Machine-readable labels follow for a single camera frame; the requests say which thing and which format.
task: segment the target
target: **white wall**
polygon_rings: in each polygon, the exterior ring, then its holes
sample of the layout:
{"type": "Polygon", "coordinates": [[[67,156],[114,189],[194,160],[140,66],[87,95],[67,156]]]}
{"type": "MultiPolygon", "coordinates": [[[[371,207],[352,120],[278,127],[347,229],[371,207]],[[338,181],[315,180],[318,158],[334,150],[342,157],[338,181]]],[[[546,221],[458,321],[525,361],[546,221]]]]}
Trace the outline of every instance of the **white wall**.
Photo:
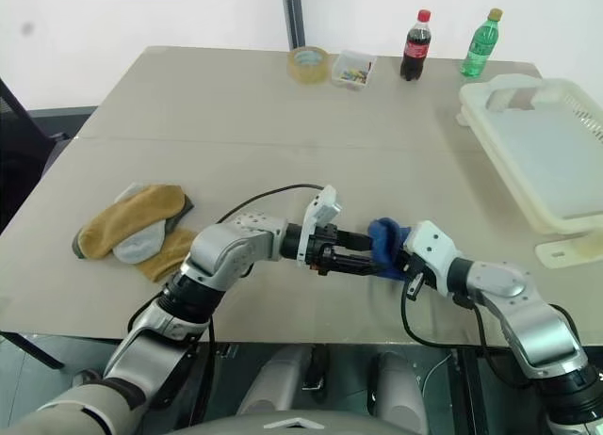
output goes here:
{"type": "Polygon", "coordinates": [[[98,105],[151,44],[287,50],[282,0],[0,0],[0,76],[28,109],[98,105]]]}
{"type": "Polygon", "coordinates": [[[302,0],[308,44],[401,55],[420,8],[432,11],[430,56],[464,57],[492,7],[504,10],[493,59],[535,63],[603,105],[603,0],[302,0]]]}

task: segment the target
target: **green soda bottle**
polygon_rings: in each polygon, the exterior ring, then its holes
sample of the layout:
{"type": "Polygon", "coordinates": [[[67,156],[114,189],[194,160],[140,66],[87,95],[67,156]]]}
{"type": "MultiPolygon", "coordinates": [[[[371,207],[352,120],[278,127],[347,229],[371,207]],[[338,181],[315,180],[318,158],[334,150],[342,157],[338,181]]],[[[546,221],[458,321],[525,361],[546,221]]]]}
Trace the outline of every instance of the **green soda bottle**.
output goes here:
{"type": "Polygon", "coordinates": [[[502,10],[492,8],[488,19],[475,31],[473,40],[463,65],[461,74],[468,77],[478,77],[486,66],[486,60],[492,54],[498,41],[498,21],[502,17],[502,10]]]}

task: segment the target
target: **beige tabletop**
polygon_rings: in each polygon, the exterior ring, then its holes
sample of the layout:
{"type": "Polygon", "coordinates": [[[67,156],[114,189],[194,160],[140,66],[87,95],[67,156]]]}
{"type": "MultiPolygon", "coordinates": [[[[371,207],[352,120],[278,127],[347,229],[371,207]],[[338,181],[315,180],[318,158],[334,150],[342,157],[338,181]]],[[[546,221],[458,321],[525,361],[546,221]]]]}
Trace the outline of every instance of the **beige tabletop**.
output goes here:
{"type": "MultiPolygon", "coordinates": [[[[456,124],[464,79],[455,60],[428,60],[418,82],[380,57],[362,92],[303,87],[286,54],[154,47],[109,94],[0,236],[0,328],[119,338],[130,314],[158,290],[108,257],[78,260],[77,230],[130,183],[175,183],[196,204],[181,222],[200,231],[250,196],[299,182],[332,184],[341,229],[364,232],[377,217],[431,219],[469,257],[532,271],[548,301],[570,311],[586,344],[603,337],[593,314],[602,265],[547,270],[534,234],[471,132],[456,124]]],[[[537,74],[493,62],[496,73],[537,74]]],[[[300,222],[312,190],[253,208],[300,222]]],[[[409,343],[400,285],[316,272],[293,262],[256,265],[216,313],[221,341],[409,343]]],[[[440,342],[477,337],[470,314],[430,289],[412,303],[416,331],[440,342]]],[[[502,344],[487,320],[488,339],[502,344]]]]}

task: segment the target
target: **cola bottle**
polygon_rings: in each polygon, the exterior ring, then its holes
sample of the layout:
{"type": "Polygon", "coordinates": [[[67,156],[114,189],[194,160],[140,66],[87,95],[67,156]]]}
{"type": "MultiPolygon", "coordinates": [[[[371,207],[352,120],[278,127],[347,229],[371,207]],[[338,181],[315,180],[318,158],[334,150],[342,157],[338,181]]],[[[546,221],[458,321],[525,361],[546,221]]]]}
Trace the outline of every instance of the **cola bottle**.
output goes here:
{"type": "Polygon", "coordinates": [[[404,46],[404,58],[399,67],[399,75],[406,80],[416,80],[423,72],[423,62],[427,56],[432,41],[432,32],[427,23],[432,13],[428,9],[418,12],[416,24],[408,32],[406,46],[404,46]]]}

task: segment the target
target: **blue cloth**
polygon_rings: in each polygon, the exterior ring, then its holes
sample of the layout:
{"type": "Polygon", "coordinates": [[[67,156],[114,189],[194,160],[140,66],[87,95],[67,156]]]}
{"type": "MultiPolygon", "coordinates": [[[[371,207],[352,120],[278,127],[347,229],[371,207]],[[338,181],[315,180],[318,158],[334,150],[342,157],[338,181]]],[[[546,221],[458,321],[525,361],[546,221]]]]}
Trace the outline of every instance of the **blue cloth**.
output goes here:
{"type": "Polygon", "coordinates": [[[384,266],[378,277],[404,281],[406,275],[394,266],[394,260],[411,229],[400,227],[391,218],[379,218],[368,225],[368,235],[373,239],[371,255],[373,261],[384,266]]]}

